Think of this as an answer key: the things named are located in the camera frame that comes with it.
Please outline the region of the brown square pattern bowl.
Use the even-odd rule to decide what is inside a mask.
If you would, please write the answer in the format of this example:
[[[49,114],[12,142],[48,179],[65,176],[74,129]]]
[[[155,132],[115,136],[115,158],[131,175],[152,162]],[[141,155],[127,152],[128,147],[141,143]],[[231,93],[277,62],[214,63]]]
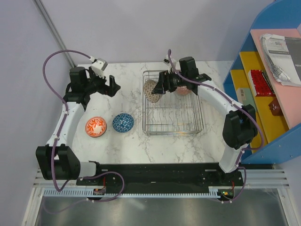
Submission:
[[[162,97],[161,94],[152,94],[156,84],[157,83],[154,80],[147,80],[143,85],[143,93],[146,99],[151,103],[158,102]]]

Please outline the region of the metal wire dish rack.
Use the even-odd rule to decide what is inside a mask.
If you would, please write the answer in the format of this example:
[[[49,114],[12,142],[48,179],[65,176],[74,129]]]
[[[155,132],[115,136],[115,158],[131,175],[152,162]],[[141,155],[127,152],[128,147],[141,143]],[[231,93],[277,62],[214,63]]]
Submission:
[[[156,103],[143,94],[142,128],[148,136],[194,135],[203,130],[201,102],[190,92],[165,93]]]

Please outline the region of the blue triangle pattern bowl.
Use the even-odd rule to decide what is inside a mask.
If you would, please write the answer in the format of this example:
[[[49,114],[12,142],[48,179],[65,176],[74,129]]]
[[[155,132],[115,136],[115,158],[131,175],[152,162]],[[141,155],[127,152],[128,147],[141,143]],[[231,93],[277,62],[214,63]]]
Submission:
[[[119,133],[129,132],[134,126],[134,119],[130,114],[120,113],[114,117],[112,121],[112,126],[115,131]]]

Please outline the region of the orange floral bowl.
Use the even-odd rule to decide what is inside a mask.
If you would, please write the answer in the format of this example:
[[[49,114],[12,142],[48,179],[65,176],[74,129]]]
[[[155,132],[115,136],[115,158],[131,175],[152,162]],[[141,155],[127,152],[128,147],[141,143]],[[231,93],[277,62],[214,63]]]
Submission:
[[[102,117],[93,117],[89,119],[85,125],[85,132],[90,137],[100,137],[107,130],[107,123]]]

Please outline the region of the leaf pattern bowl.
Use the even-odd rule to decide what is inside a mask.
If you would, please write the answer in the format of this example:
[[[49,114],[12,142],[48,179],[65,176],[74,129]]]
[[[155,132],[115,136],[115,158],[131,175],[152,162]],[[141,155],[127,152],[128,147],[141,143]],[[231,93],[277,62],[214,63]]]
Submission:
[[[181,96],[186,96],[186,95],[188,95],[190,92],[191,92],[191,90],[189,90],[186,86],[182,86],[182,87],[177,87],[177,88],[176,88],[176,93],[177,93],[178,95],[181,95]]]

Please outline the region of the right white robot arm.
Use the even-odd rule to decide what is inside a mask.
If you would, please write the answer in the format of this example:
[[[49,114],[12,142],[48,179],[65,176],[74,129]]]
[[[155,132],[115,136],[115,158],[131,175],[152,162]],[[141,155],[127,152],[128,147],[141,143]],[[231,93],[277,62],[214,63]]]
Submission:
[[[210,76],[199,73],[191,56],[179,60],[179,70],[175,67],[177,62],[170,56],[166,56],[164,63],[169,68],[159,73],[158,82],[151,92],[153,95],[172,93],[178,87],[186,87],[224,117],[222,137],[226,147],[219,161],[221,170],[216,172],[215,179],[218,184],[227,185],[232,180],[231,172],[238,168],[242,152],[258,134],[254,107],[243,105],[220,90]]]

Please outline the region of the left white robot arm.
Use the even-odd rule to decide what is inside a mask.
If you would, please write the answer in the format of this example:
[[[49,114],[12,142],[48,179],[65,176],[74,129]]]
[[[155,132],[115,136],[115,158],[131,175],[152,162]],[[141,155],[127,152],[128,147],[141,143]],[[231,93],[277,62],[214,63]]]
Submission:
[[[115,96],[120,85],[113,75],[99,77],[92,67],[74,67],[69,72],[70,83],[62,97],[63,106],[57,126],[46,145],[36,149],[36,158],[46,180],[76,180],[87,177],[93,185],[103,181],[103,173],[96,162],[81,162],[72,150],[78,123],[94,93]]]

